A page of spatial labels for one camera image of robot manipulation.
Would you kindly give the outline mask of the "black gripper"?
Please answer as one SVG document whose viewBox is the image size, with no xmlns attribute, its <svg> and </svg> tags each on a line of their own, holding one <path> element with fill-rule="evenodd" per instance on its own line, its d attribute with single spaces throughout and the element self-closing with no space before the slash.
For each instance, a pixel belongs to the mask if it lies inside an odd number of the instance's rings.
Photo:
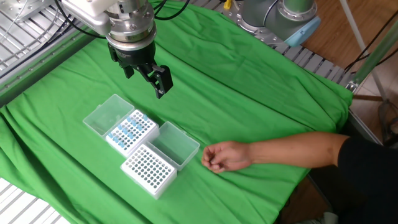
<svg viewBox="0 0 398 224">
<path fill-rule="evenodd" d="M 123 65 L 127 79 L 137 70 L 155 90 L 156 98 L 162 98 L 172 87 L 173 81 L 168 66 L 158 66 L 155 63 L 155 42 L 139 50 L 121 50 L 108 43 L 111 59 Z"/>
</svg>

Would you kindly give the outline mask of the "person's right hand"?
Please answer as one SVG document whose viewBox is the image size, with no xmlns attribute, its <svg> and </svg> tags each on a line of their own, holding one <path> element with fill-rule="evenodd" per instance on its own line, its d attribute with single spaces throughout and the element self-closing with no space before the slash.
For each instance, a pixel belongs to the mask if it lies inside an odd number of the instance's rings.
<svg viewBox="0 0 398 224">
<path fill-rule="evenodd" d="M 225 141 L 204 148 L 201 163 L 214 173 L 236 171 L 252 164 L 248 143 Z"/>
</svg>

